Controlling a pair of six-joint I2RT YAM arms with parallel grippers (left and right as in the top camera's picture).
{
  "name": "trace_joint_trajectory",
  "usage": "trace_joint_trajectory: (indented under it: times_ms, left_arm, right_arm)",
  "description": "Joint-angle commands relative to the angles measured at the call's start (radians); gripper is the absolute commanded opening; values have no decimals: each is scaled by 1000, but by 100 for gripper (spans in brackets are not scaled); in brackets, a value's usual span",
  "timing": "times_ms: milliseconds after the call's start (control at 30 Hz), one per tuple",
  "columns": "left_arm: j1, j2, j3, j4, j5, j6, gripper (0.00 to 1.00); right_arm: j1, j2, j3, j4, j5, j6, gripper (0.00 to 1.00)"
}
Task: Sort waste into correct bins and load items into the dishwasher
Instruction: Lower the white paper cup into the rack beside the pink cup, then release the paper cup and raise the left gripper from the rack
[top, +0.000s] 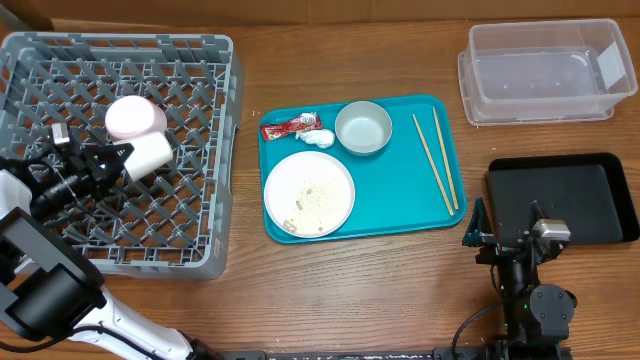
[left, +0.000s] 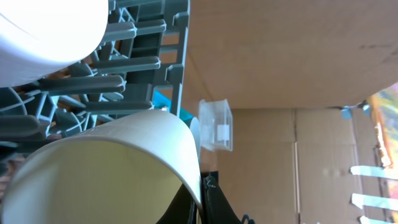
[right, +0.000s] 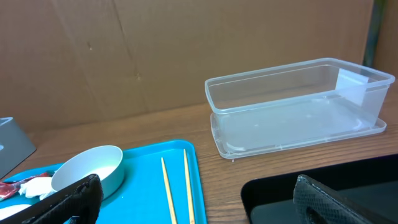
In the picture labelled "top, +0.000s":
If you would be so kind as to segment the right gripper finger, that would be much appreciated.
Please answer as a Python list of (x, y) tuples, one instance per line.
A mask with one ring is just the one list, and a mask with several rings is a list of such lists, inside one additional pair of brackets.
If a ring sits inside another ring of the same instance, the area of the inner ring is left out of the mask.
[(546, 216), (537, 200), (534, 200), (529, 205), (529, 225), (530, 234), (540, 235), (546, 225)]
[(478, 197), (474, 203), (473, 214), (469, 226), (462, 240), (462, 245), (467, 247), (482, 247), (495, 244), (488, 212), (482, 197)]

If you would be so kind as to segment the white cup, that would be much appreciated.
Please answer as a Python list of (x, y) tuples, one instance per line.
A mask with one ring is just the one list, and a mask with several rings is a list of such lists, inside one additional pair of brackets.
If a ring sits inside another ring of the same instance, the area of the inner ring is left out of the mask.
[(115, 145), (120, 144), (130, 144), (134, 148), (124, 163), (132, 181), (140, 180), (173, 159), (173, 149), (161, 132), (115, 142)]

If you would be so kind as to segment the small pink-white bowl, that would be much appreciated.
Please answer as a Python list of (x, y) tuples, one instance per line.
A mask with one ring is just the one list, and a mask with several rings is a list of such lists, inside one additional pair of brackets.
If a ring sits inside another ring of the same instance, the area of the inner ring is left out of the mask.
[(167, 117), (158, 105), (137, 95), (116, 100), (107, 108), (105, 115), (105, 127), (113, 141), (164, 132), (167, 123)]

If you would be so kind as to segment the grey bowl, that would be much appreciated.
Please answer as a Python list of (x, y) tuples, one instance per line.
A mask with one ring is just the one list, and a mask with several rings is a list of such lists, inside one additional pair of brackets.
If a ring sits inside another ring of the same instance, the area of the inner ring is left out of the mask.
[(369, 156), (386, 146), (392, 136), (390, 115), (371, 101), (357, 101), (342, 108), (334, 131), (339, 142), (352, 154)]

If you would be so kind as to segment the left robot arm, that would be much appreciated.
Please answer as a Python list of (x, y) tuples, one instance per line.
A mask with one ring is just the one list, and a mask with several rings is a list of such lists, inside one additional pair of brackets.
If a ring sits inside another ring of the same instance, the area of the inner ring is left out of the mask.
[(71, 340), (124, 359), (218, 358), (198, 339), (114, 298), (97, 267), (42, 223), (70, 201), (114, 186), (133, 145), (51, 150), (68, 173), (60, 180), (34, 178), (31, 168), (43, 165), (42, 157), (1, 161), (1, 321), (32, 343), (2, 349), (32, 353)]

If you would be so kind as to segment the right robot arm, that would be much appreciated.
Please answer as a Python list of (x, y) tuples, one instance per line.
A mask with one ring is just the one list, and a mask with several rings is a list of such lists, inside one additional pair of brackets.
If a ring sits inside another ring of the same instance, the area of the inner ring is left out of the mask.
[[(471, 315), (451, 342), (455, 359), (570, 359), (560, 343), (569, 337), (569, 324), (577, 307), (575, 295), (557, 285), (543, 284), (537, 267), (556, 259), (569, 245), (571, 232), (562, 220), (549, 219), (537, 202), (529, 207), (529, 228), (514, 241), (494, 233), (481, 198), (462, 244), (479, 250), (476, 262), (490, 267), (497, 303)], [(464, 350), (458, 346), (462, 331), (475, 319), (500, 308), (505, 334), (492, 343)]]

